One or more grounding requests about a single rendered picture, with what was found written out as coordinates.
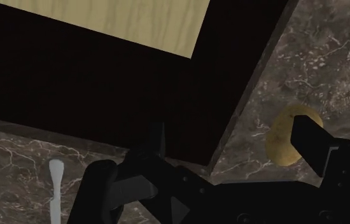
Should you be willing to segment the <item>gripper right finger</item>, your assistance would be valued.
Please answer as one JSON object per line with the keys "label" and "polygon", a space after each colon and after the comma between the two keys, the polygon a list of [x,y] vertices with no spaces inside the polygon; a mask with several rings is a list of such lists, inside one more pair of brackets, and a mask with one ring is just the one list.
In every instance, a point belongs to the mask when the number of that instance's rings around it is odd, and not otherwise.
{"label": "gripper right finger", "polygon": [[350,139],[333,137],[309,116],[297,115],[291,144],[322,178],[319,224],[350,224]]}

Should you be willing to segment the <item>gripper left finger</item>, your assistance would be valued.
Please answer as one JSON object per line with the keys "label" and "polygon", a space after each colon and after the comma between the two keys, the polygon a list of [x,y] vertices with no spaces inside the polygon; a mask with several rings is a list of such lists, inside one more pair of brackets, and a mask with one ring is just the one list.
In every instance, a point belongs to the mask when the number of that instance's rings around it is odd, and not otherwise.
{"label": "gripper left finger", "polygon": [[87,166],[67,224],[118,224],[124,206],[140,202],[161,224],[202,224],[204,196],[212,185],[165,161],[165,128],[150,125],[148,138],[120,164]]}

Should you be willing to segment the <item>yellow-brown potato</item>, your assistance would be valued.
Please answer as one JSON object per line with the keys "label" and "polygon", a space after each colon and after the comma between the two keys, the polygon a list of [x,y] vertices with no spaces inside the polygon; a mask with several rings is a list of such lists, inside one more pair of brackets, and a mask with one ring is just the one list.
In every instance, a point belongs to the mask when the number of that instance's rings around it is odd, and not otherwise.
{"label": "yellow-brown potato", "polygon": [[323,127],[323,121],[316,110],[302,104],[285,107],[274,119],[265,140],[266,155],[276,165],[290,166],[302,158],[290,141],[293,119],[296,115],[307,115],[320,127]]}

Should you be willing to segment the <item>white utensil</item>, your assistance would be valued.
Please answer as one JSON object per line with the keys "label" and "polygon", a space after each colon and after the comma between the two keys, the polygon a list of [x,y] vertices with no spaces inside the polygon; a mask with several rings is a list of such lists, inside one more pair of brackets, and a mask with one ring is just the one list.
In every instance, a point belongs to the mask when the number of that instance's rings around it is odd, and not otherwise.
{"label": "white utensil", "polygon": [[49,161],[52,178],[53,199],[50,201],[50,224],[61,224],[61,182],[64,174],[64,163],[59,159]]}

